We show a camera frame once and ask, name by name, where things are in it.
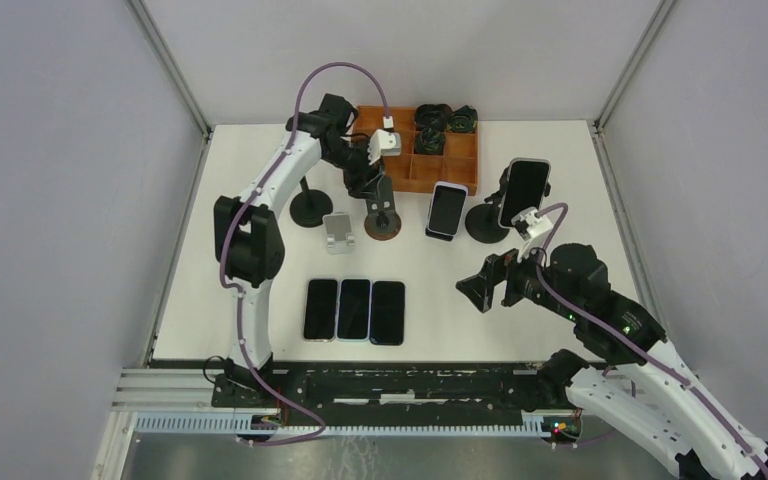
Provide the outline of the black round phone stand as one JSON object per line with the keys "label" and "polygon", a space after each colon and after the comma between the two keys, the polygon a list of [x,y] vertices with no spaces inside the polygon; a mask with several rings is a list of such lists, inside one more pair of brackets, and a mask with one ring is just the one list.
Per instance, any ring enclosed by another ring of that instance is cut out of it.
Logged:
{"label": "black round phone stand", "polygon": [[316,228],[324,224],[324,217],[333,213],[333,203],[327,193],[311,189],[306,177],[300,181],[301,191],[292,199],[290,216],[303,228]]}

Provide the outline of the phone with pale case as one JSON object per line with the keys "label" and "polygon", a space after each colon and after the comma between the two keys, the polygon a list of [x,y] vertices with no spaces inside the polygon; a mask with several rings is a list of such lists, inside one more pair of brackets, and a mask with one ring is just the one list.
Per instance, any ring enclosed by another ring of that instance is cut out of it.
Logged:
{"label": "phone with pale case", "polygon": [[498,223],[511,228],[513,219],[529,208],[539,209],[547,196],[551,165],[544,159],[515,158],[503,171],[500,180],[502,199]]}

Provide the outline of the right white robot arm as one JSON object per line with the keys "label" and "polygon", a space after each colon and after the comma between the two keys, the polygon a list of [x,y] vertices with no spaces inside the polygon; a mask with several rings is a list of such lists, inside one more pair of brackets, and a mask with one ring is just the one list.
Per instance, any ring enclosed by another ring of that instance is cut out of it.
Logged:
{"label": "right white robot arm", "polygon": [[539,369],[537,392],[551,408],[569,402],[599,416],[678,479],[768,479],[768,441],[751,433],[692,373],[661,324],[616,292],[590,245],[563,244],[490,255],[456,288],[480,312],[504,284],[502,304],[529,300],[573,322],[586,350],[614,367],[655,402],[610,385],[577,354],[561,349]]}

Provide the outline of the white folding phone stand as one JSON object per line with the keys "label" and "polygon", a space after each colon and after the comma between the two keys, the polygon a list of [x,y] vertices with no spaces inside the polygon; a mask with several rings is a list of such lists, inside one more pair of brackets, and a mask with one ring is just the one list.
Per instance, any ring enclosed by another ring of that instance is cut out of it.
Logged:
{"label": "white folding phone stand", "polygon": [[326,249],[331,255],[346,255],[355,250],[356,240],[351,216],[336,212],[323,216],[326,231]]}

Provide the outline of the black phone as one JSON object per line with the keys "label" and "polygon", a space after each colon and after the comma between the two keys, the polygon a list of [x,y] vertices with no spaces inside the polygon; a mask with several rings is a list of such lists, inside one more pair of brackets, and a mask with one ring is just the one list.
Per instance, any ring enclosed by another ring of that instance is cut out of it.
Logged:
{"label": "black phone", "polygon": [[370,341],[399,346],[405,335],[406,288],[399,281],[377,281],[371,290]]}

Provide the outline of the phone with blue case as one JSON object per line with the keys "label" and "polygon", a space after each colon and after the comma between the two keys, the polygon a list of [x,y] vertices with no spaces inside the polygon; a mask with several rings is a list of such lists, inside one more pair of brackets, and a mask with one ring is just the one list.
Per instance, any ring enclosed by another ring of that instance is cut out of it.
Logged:
{"label": "phone with blue case", "polygon": [[337,312],[337,338],[362,341],[369,336],[372,282],[345,279],[340,284]]}

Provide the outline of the brown round phone stand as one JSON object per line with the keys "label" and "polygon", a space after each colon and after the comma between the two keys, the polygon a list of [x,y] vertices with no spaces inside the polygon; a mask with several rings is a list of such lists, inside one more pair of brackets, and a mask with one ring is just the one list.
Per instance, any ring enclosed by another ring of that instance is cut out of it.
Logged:
{"label": "brown round phone stand", "polygon": [[393,239],[401,230],[402,221],[393,200],[367,200],[364,230],[378,241]]}

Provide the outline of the small black folding phone stand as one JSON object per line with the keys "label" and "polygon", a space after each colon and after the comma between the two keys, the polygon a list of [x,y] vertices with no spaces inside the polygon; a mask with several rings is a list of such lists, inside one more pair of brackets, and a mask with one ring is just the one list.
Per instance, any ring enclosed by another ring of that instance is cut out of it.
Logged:
{"label": "small black folding phone stand", "polygon": [[436,240],[441,240],[441,241],[445,241],[445,242],[451,242],[451,241],[454,240],[454,236],[453,235],[435,232],[435,231],[432,231],[430,229],[425,229],[425,235],[427,237],[429,237],[429,238],[436,239]]}

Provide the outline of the phone with white case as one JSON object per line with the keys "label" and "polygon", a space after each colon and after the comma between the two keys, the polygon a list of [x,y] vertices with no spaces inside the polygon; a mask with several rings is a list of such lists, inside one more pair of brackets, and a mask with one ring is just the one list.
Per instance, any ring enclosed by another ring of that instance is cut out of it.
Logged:
{"label": "phone with white case", "polygon": [[446,181],[435,183],[425,229],[457,235],[469,190],[465,185]]}

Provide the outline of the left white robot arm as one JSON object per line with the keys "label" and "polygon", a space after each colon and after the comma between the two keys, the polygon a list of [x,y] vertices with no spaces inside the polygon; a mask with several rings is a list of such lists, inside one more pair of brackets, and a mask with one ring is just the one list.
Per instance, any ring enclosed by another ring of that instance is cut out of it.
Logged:
{"label": "left white robot arm", "polygon": [[236,292],[238,351],[248,369],[235,392],[250,407],[266,405],[274,394],[273,379],[261,371],[273,357],[270,288],[285,258],[279,218],[308,171],[321,160],[342,171],[349,196],[366,203],[370,237],[386,241],[401,229],[392,180],[382,161],[401,150],[395,120],[385,112],[381,128],[355,137],[351,130],[358,115],[345,98],[333,94],[325,95],[312,112],[295,112],[282,143],[256,179],[239,196],[221,196],[214,205],[220,282]]}

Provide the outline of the phone with clear case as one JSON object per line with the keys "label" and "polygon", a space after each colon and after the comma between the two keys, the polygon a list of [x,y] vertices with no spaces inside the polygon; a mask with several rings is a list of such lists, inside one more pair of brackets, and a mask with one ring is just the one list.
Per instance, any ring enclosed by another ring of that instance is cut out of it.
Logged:
{"label": "phone with clear case", "polygon": [[336,335],[339,282],[336,279],[311,279],[306,290],[303,338],[330,341]]}

